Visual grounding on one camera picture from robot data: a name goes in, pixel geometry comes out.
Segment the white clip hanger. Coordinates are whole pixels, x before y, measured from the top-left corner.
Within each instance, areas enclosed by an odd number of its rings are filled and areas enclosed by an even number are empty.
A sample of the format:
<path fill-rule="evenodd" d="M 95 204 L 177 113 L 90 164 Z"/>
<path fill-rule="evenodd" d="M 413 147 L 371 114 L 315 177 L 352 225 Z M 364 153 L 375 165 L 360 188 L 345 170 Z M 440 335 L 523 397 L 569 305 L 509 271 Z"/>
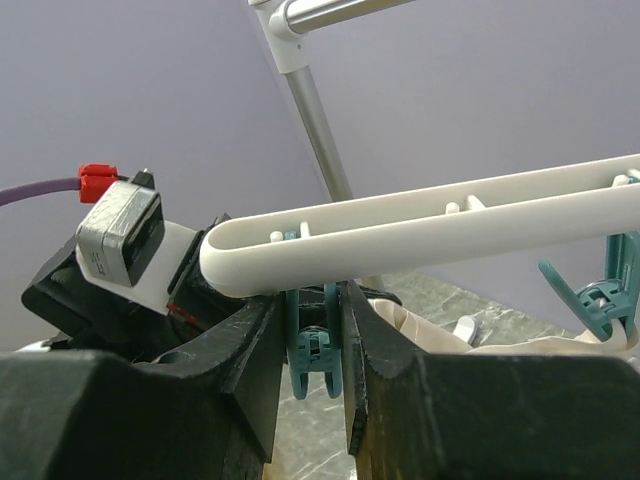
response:
<path fill-rule="evenodd" d="M 225 221 L 200 267 L 243 298 L 536 249 L 639 226 L 635 155 Z"/>

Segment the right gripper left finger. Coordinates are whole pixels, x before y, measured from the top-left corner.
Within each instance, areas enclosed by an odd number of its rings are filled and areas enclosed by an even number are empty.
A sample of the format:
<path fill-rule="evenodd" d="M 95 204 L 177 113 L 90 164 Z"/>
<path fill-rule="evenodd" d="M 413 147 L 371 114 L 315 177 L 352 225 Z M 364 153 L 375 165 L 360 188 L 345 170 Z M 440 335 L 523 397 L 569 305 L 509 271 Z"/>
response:
<path fill-rule="evenodd" d="M 272 458 L 282 296 L 257 297 L 158 359 L 1 357 L 5 479 L 258 479 Z"/>

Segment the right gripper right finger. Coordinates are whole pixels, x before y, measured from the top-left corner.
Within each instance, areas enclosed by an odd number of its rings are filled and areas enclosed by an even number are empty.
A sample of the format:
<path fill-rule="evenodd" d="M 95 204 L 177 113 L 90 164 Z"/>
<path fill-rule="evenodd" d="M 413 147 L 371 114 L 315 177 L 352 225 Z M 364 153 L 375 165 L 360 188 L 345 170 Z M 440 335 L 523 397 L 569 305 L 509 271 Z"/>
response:
<path fill-rule="evenodd" d="M 362 479 L 635 479 L 639 375 L 615 358 L 430 354 L 340 286 Z"/>

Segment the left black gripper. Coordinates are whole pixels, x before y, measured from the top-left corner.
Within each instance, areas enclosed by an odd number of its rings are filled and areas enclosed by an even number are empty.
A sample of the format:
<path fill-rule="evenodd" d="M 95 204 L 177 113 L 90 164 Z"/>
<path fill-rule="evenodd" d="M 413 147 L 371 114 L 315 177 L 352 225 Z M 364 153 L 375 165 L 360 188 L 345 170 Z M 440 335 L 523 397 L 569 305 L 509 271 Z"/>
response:
<path fill-rule="evenodd" d="M 100 350 L 132 363 L 184 364 L 196 358 L 179 348 L 242 310 L 204 280 L 199 250 L 209 228 L 189 235 L 184 254 L 158 292 L 163 313 L 90 283 L 81 273 L 71 238 L 33 277 L 21 295 L 29 312 L 58 334 L 44 342 L 56 350 Z"/>

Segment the khaki underwear white waistband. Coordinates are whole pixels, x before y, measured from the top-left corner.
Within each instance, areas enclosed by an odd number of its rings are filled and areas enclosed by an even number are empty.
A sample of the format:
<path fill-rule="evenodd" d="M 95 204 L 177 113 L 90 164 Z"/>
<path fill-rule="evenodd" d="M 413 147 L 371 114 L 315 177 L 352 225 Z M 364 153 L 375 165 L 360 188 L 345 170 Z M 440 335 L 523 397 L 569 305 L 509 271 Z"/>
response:
<path fill-rule="evenodd" d="M 612 323 L 613 333 L 604 341 L 586 330 L 574 338 L 545 336 L 515 344 L 474 346 L 478 326 L 469 316 L 460 317 L 449 332 L 391 300 L 371 299 L 369 305 L 401 335 L 432 354 L 603 356 L 639 367 L 639 358 L 634 354 L 638 335 L 628 334 L 618 319 Z"/>

